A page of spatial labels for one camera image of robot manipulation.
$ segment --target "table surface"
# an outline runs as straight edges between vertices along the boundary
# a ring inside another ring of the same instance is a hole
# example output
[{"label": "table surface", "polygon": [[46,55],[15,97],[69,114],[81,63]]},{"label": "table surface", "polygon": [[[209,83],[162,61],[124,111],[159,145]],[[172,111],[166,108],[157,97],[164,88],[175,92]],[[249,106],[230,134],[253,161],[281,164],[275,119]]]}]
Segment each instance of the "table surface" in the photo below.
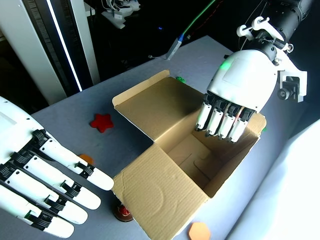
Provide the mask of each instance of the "table surface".
[{"label": "table surface", "polygon": [[[112,98],[164,69],[169,69],[173,77],[183,77],[186,84],[205,93],[224,55],[231,53],[205,36],[181,47],[170,61],[155,58],[53,104],[33,114],[33,117],[62,145],[76,154],[85,153],[93,157],[96,167],[113,177],[145,151],[152,141],[114,110]],[[261,140],[193,220],[206,223],[212,239],[223,240],[228,236],[306,108],[304,103],[281,101],[276,93],[274,91],[261,112],[267,119],[267,130],[262,133]],[[96,113],[111,114],[114,128],[103,134],[91,128],[89,123]],[[97,210],[85,209],[88,220],[83,225],[75,225],[70,240],[149,239],[135,221],[123,223],[114,218],[111,209],[116,197],[111,191],[93,186],[55,162],[53,165],[102,200]],[[2,210],[0,238],[57,240]],[[174,239],[188,239],[187,229]]]}]

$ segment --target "red star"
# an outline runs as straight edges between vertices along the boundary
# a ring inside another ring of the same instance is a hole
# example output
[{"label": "red star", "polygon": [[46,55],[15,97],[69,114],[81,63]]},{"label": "red star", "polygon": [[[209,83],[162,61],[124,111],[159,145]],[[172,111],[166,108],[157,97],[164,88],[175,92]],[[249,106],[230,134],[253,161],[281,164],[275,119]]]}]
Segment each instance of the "red star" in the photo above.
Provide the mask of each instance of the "red star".
[{"label": "red star", "polygon": [[113,128],[114,124],[111,121],[110,114],[96,114],[94,121],[90,122],[90,126],[98,129],[100,133],[104,133],[106,129]]}]

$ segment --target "white led light strip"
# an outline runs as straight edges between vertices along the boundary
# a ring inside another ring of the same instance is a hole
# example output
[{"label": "white led light strip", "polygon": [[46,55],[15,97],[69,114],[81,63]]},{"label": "white led light strip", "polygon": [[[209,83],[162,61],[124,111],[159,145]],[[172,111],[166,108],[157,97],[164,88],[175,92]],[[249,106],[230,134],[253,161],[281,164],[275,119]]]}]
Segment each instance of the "white led light strip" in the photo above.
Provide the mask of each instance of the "white led light strip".
[{"label": "white led light strip", "polygon": [[57,18],[56,18],[54,9],[53,9],[52,4],[51,4],[51,1],[50,1],[50,0],[46,0],[46,2],[48,3],[48,7],[49,7],[49,10],[50,10],[50,13],[51,13],[51,16],[52,16],[52,19],[53,19],[55,28],[56,28],[56,30],[57,30],[57,32],[58,32],[60,41],[61,41],[61,43],[62,43],[64,52],[65,52],[65,55],[66,55],[66,58],[68,59],[68,62],[69,62],[69,64],[70,64],[70,67],[71,67],[72,73],[73,73],[73,75],[74,75],[76,84],[78,85],[78,88],[79,88],[80,92],[82,92],[82,87],[81,87],[81,85],[80,85],[80,82],[79,82],[78,76],[77,76],[77,74],[76,74],[74,65],[73,65],[73,63],[72,63],[72,61],[71,61],[71,58],[70,58],[70,55],[69,55],[69,52],[68,52],[68,49],[67,49],[67,46],[66,46],[64,37],[62,36],[62,33],[61,33],[61,30],[60,30],[60,27],[59,27],[59,24],[58,24],[58,21],[57,21]]}]

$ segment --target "brown cardboard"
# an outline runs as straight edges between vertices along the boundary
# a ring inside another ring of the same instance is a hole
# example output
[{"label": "brown cardboard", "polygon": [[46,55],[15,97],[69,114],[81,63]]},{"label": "brown cardboard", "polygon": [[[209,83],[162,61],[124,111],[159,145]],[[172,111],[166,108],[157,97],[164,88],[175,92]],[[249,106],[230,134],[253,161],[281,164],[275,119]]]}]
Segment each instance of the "brown cardboard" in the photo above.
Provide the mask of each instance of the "brown cardboard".
[{"label": "brown cardboard", "polygon": [[223,185],[266,125],[255,114],[235,144],[193,131],[203,94],[162,71],[116,96],[154,144],[114,178],[113,192],[152,240],[173,238]]}]

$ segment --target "orange round object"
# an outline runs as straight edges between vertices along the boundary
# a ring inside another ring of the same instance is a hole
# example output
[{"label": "orange round object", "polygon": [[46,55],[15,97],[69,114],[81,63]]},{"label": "orange round object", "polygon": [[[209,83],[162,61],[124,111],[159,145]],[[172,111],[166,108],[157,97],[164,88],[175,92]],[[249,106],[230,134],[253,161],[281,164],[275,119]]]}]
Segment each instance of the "orange round object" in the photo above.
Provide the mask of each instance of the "orange round object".
[{"label": "orange round object", "polygon": [[91,164],[91,165],[94,164],[94,159],[86,154],[79,155],[79,158],[85,160],[88,164]]},{"label": "orange round object", "polygon": [[210,240],[211,232],[204,222],[194,222],[189,229],[190,240]]}]

